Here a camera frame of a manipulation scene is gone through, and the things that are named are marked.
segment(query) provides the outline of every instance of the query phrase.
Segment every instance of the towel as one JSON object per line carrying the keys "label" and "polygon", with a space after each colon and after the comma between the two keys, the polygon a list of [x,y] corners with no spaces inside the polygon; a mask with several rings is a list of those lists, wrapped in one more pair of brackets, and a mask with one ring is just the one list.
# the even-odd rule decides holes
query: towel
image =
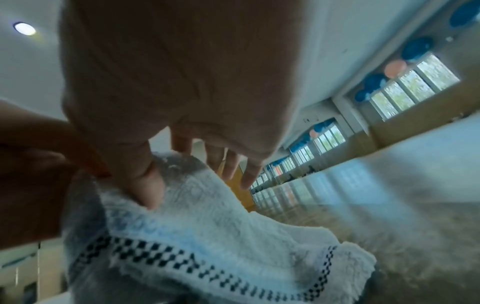
{"label": "towel", "polygon": [[353,304],[375,257],[328,229],[248,213],[197,159],[157,155],[164,204],[148,211],[109,179],[76,178],[62,216],[75,304]]}

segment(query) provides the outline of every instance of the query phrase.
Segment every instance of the shiny floor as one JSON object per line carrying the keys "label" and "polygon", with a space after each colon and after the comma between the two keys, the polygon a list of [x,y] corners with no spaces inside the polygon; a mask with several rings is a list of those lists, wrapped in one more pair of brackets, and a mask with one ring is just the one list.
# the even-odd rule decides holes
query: shiny floor
{"label": "shiny floor", "polygon": [[378,259],[366,303],[480,303],[480,116],[254,195]]}

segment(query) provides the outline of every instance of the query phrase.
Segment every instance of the ceiling light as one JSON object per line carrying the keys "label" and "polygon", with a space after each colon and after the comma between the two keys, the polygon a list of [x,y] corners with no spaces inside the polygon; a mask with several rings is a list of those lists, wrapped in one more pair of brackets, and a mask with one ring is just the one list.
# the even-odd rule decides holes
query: ceiling light
{"label": "ceiling light", "polygon": [[37,31],[31,25],[25,22],[17,22],[13,25],[13,27],[19,32],[20,34],[24,34],[27,36],[31,36],[35,34]]}

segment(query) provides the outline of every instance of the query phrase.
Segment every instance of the black checkered pattern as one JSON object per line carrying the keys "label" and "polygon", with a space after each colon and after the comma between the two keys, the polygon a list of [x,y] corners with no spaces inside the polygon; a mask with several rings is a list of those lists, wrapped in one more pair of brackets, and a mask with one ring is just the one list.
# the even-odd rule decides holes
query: black checkered pattern
{"label": "black checkered pattern", "polygon": [[100,255],[102,250],[105,250],[110,246],[112,238],[109,235],[100,236],[80,254],[80,256],[73,262],[68,269],[68,280],[71,283],[75,281],[78,275],[85,267],[92,263],[92,260]]}
{"label": "black checkered pattern", "polygon": [[247,297],[256,297],[268,302],[301,300],[311,302],[318,298],[321,292],[325,289],[325,285],[328,283],[332,258],[334,256],[334,251],[337,248],[336,246],[328,248],[326,262],[323,264],[324,268],[321,272],[321,276],[311,289],[303,293],[286,294],[284,292],[267,290],[251,285],[250,283],[243,281],[240,277],[226,273],[223,269],[217,269],[214,265],[208,265],[205,261],[198,261],[195,258],[194,253],[188,253],[173,246],[118,237],[113,238],[113,240],[109,238],[108,244],[105,245],[106,239],[100,239],[101,238],[96,241],[97,245],[88,247],[92,250],[87,255],[84,255],[85,258],[87,258],[87,256],[88,258],[85,262],[79,263],[79,265],[86,266],[90,264],[91,259],[98,256],[99,252],[106,248],[111,242],[111,245],[113,246],[112,255],[121,260],[127,260],[133,263],[143,263],[153,267],[183,271],[187,274],[196,276],[198,279],[208,280],[209,283],[216,284],[218,287],[225,288],[230,292],[236,292]]}

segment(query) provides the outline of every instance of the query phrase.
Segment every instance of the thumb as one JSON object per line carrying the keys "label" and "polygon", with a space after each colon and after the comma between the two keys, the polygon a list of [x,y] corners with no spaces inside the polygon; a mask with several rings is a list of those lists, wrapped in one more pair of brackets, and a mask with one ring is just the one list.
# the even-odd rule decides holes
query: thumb
{"label": "thumb", "polygon": [[147,209],[161,205],[165,184],[148,141],[99,147],[116,183]]}

